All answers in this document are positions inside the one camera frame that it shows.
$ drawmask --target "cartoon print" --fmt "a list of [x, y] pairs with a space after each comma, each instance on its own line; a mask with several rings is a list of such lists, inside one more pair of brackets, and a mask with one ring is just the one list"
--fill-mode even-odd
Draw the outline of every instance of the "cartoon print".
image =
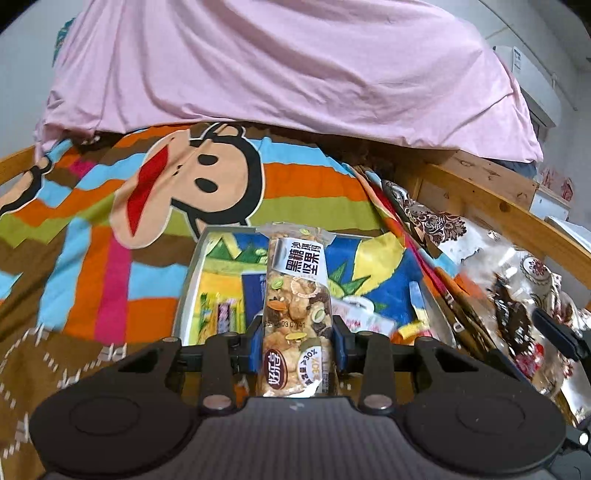
[[43, 157], [39, 163], [27, 170], [14, 186], [0, 197], [0, 216], [16, 212], [32, 202], [41, 190], [43, 176], [51, 171], [53, 162]]
[[119, 243], [143, 248], [164, 231], [171, 206], [198, 238], [206, 225], [247, 225], [264, 191], [260, 156], [244, 127], [214, 124], [200, 138], [178, 130], [146, 153], [115, 193], [111, 226]]

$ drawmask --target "metal screw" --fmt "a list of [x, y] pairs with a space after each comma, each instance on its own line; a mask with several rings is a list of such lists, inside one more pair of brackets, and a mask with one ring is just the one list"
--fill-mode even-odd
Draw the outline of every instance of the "metal screw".
[[203, 399], [203, 406], [209, 410], [225, 410], [232, 406], [232, 400], [225, 395], [208, 395]]
[[363, 403], [372, 410], [385, 410], [392, 406], [392, 399], [386, 395], [368, 395], [363, 399]]

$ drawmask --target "plastic bag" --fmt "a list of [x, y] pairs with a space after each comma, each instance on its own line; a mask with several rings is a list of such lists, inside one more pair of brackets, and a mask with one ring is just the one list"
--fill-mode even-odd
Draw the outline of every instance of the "plastic bag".
[[258, 231], [270, 240], [259, 394], [327, 394], [332, 308], [324, 248], [335, 235], [292, 223], [272, 223]]
[[533, 326], [531, 315], [536, 307], [556, 308], [560, 276], [505, 239], [464, 260], [462, 275], [482, 291], [481, 295], [469, 293], [492, 310], [482, 320], [497, 347], [540, 393], [554, 398], [564, 381], [563, 360]]

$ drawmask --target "snack bar package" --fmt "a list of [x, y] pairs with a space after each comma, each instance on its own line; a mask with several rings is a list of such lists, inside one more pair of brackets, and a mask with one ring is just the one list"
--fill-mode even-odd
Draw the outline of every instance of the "snack bar package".
[[332, 310], [324, 248], [335, 235], [292, 223], [267, 224], [258, 231], [270, 240], [259, 393], [327, 394]]

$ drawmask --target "colorful blanket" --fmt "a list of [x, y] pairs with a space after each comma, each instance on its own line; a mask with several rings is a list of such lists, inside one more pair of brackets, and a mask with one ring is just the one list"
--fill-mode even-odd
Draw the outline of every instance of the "colorful blanket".
[[[26, 172], [0, 197], [0, 478], [42, 471], [28, 436], [40, 401], [170, 335], [207, 225], [270, 221], [367, 236], [384, 225], [348, 168], [252, 126], [67, 140]], [[355, 281], [342, 263], [335, 278]]]

